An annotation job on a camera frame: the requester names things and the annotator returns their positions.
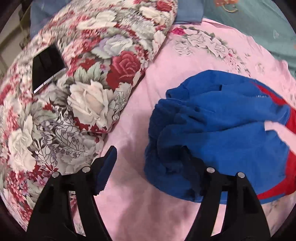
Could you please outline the blue and red pants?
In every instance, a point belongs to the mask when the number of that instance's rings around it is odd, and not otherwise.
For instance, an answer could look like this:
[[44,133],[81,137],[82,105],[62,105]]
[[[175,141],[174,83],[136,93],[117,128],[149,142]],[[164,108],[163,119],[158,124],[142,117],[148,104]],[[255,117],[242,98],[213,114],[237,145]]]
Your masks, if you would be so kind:
[[295,131],[295,110],[255,79],[207,70],[169,89],[149,120],[144,173],[159,190],[201,202],[183,148],[222,174],[244,173],[261,203],[295,192],[295,154],[266,122]]

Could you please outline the pink floral bed sheet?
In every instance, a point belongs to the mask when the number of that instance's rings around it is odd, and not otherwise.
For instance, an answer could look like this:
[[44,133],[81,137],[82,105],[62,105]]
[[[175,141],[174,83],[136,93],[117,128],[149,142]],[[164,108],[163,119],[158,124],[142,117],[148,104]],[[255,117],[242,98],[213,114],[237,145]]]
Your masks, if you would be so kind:
[[202,197],[183,148],[247,175],[271,234],[295,205],[295,78],[238,30],[174,25],[105,140],[117,161],[95,197],[113,240],[184,240]]

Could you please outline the red floral pillow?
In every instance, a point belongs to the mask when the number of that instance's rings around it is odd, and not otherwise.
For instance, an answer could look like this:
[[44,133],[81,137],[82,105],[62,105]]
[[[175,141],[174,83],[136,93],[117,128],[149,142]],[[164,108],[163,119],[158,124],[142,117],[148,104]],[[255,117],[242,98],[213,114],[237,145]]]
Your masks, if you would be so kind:
[[[52,173],[75,173],[101,155],[177,8],[177,1],[71,1],[16,57],[1,80],[1,198],[22,229]],[[67,71],[33,94],[33,59],[52,44]]]

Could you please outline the black smartphone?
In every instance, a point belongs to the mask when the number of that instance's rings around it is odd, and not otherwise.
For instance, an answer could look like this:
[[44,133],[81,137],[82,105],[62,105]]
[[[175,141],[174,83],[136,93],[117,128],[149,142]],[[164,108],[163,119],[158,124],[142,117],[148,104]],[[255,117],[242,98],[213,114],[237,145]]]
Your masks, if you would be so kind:
[[67,66],[55,44],[37,54],[32,65],[33,94],[38,94],[49,84],[55,83],[66,71]]

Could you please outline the teal patterned blanket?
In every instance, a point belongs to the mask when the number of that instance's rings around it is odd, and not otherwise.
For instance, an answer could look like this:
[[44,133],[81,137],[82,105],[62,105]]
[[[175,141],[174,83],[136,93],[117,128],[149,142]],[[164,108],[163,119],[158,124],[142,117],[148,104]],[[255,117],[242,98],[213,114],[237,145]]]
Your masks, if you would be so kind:
[[274,1],[238,1],[217,5],[205,1],[204,17],[253,37],[277,60],[285,60],[295,77],[295,31]]

